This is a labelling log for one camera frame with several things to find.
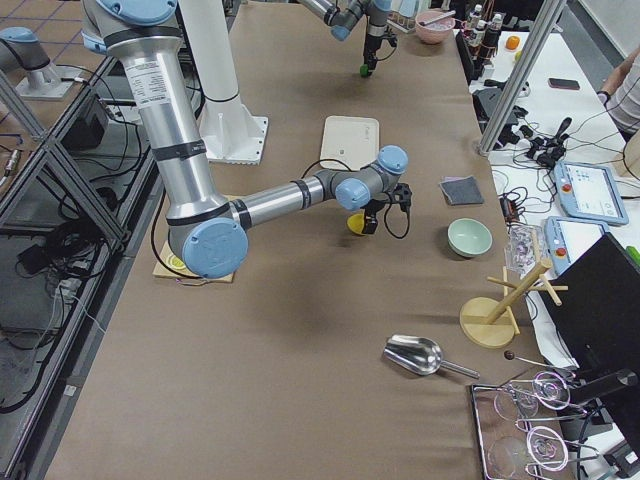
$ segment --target gray cloth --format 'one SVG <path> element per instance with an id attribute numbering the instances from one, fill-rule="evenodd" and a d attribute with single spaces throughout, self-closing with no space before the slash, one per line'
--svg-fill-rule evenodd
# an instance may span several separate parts
<path id="1" fill-rule="evenodd" d="M 440 182 L 440 189 L 447 197 L 449 205 L 473 205 L 484 203 L 484 198 L 478 189 L 473 176 L 464 178 L 445 178 Z"/>

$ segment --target scoop handle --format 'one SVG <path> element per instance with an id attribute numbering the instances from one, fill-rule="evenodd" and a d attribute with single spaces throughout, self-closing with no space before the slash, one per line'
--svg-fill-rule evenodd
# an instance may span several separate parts
<path id="1" fill-rule="evenodd" d="M 451 370 L 452 372 L 458 372 L 462 375 L 466 375 L 467 377 L 475 379 L 480 378 L 480 374 L 475 370 L 471 370 L 470 368 L 463 367 L 455 363 L 447 362 L 446 360 L 442 360 L 442 362 L 440 362 L 440 368 L 445 368 L 447 370 Z"/>

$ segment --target computer monitor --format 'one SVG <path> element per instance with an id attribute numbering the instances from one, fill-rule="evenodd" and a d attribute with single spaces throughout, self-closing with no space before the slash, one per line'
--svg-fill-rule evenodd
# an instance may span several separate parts
<path id="1" fill-rule="evenodd" d="M 640 376 L 640 266 L 605 233 L 553 284 L 567 285 L 562 306 L 542 295 L 579 377 L 593 381 L 621 369 Z M 600 398 L 627 443 L 640 453 L 640 386 Z"/>

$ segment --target wooden stand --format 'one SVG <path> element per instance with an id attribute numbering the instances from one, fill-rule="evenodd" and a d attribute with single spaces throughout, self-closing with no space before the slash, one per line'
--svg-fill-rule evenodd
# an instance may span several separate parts
<path id="1" fill-rule="evenodd" d="M 554 299 L 556 305 L 562 305 L 556 291 L 567 290 L 564 286 L 553 286 L 544 276 L 551 268 L 551 260 L 538 260 L 534 267 L 522 279 L 520 284 L 507 281 L 507 268 L 502 268 L 502 280 L 488 277 L 487 280 L 504 287 L 504 298 L 498 302 L 491 298 L 476 297 L 469 300 L 460 310 L 460 326 L 472 342 L 486 348 L 502 348 L 508 345 L 520 329 L 511 310 L 511 305 L 521 295 L 532 290 L 545 290 Z M 533 287 L 537 281 L 544 286 Z"/>

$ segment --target gray floor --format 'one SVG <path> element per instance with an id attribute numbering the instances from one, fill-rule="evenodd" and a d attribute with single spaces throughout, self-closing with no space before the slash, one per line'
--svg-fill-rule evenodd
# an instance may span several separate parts
<path id="1" fill-rule="evenodd" d="M 622 56 L 575 0 L 567 3 L 558 25 L 591 86 L 600 90 L 611 70 L 622 61 Z"/>

